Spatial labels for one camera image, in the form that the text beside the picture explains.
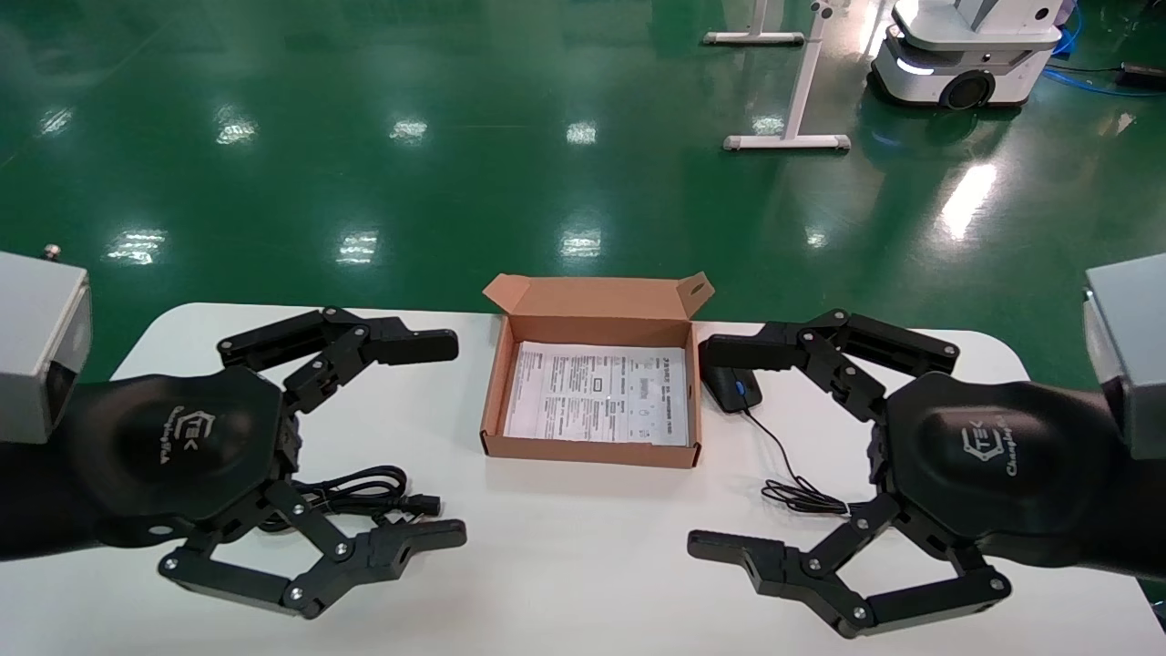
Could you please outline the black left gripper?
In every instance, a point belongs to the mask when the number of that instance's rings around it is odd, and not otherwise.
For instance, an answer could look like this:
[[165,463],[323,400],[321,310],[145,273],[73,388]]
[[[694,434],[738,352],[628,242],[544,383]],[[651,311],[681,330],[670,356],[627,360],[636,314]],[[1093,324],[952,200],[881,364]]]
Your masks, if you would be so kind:
[[[64,461],[94,507],[99,544],[154,546],[191,532],[159,560],[160,576],[188,592],[312,620],[351,588],[399,579],[412,556],[466,543],[458,519],[347,537],[285,481],[302,447],[292,414],[315,411],[372,364],[454,361],[454,331],[324,306],[230,336],[218,354],[226,368],[209,376],[150,374],[72,395]],[[304,357],[283,392],[257,374]],[[247,532],[273,514],[318,549],[311,569],[288,579],[213,559],[229,539],[220,528],[237,520]]]

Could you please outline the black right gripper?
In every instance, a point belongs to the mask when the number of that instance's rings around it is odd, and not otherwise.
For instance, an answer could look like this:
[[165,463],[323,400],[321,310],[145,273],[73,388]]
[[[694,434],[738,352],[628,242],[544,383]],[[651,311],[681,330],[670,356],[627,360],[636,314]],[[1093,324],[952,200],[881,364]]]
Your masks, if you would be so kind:
[[[698,345],[701,378],[724,414],[763,401],[757,371],[800,371],[854,418],[885,415],[872,481],[891,496],[874,496],[808,551],[691,530],[689,556],[742,566],[757,594],[801,602],[848,640],[990,611],[1012,586],[983,555],[1083,565],[1093,519],[1126,457],[1104,398],[946,376],[957,358],[951,343],[843,310],[764,323],[754,336],[709,336]],[[885,386],[859,361],[916,380],[885,403]],[[871,597],[850,588],[840,570],[893,523],[956,574]]]

